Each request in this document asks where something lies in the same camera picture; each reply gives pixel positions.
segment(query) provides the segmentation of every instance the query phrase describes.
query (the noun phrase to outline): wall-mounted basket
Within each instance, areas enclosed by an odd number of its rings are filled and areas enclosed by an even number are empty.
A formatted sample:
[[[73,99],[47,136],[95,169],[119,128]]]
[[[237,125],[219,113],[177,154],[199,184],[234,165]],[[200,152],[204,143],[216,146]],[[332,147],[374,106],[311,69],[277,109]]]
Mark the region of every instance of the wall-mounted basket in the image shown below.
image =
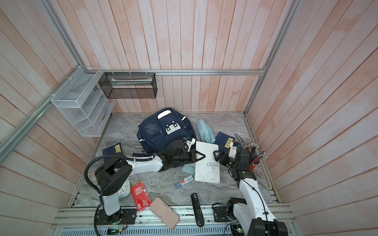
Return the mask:
[[[154,73],[106,72],[99,85],[107,98],[156,98]]]
[[[91,74],[80,67],[51,100],[81,136],[101,136],[115,105],[95,88],[102,75],[101,69]]]

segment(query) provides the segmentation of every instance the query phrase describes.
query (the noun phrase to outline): black mesh basket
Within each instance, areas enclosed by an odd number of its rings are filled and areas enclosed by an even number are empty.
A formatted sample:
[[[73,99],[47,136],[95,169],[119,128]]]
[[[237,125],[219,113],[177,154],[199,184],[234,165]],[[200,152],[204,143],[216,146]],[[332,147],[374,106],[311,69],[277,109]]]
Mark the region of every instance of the black mesh basket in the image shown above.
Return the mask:
[[[99,84],[107,98],[156,98],[154,73],[106,72]]]

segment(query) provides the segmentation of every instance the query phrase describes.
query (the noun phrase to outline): white book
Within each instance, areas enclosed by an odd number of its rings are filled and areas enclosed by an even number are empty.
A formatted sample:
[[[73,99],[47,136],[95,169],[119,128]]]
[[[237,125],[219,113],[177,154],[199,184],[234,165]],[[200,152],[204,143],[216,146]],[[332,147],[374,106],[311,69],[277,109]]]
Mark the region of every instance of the white book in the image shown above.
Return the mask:
[[[215,161],[213,154],[214,151],[219,150],[218,145],[197,141],[195,149],[206,157],[195,163],[194,180],[218,184],[220,182],[219,163]]]

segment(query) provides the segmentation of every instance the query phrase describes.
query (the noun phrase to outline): pink phone case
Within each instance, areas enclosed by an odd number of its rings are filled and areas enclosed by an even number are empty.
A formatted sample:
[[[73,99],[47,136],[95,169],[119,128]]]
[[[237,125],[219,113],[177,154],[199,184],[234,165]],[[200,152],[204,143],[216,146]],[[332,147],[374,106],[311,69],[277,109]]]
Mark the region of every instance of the pink phone case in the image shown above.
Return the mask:
[[[180,220],[178,214],[176,214],[163,200],[156,198],[150,205],[150,210],[163,221],[168,228],[175,228],[176,224]]]

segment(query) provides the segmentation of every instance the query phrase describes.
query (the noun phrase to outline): marble floor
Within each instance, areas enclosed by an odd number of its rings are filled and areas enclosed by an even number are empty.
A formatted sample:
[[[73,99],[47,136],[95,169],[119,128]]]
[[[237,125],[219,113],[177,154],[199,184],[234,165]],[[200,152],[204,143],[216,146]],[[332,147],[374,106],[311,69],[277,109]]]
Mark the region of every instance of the marble floor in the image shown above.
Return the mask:
[[[214,136],[219,131],[234,136],[236,133],[242,137],[244,144],[251,143],[251,138],[244,121],[244,114],[241,113],[182,113],[192,122],[199,139],[196,123],[199,119],[204,119],[212,128]],[[105,135],[100,143],[97,155],[102,155],[102,149],[110,147],[118,142],[122,143],[125,155],[130,156],[132,153],[142,153],[136,133],[138,125],[150,114],[120,114],[110,118],[109,125]],[[102,161],[93,164],[89,169],[89,177],[96,184],[94,171],[102,165]],[[260,166],[254,169],[254,173],[259,183],[259,188],[267,203],[272,199],[267,188],[267,183]],[[146,172],[135,174],[129,177],[130,182],[142,179],[151,201],[160,197],[168,205],[191,205],[190,195],[197,193],[202,205],[211,205],[215,202],[226,203],[230,197],[243,197],[241,191],[236,186],[236,182],[228,174],[228,169],[220,166],[220,183],[211,184],[204,182],[191,181],[190,183],[175,190],[174,183],[189,176],[188,173],[181,170],[181,167],[171,168],[163,172]],[[80,187],[79,193],[74,201],[73,207],[96,207],[99,204],[99,198],[96,191],[91,188],[85,181]],[[121,206],[135,206],[134,200],[129,194],[127,197],[120,199]]]

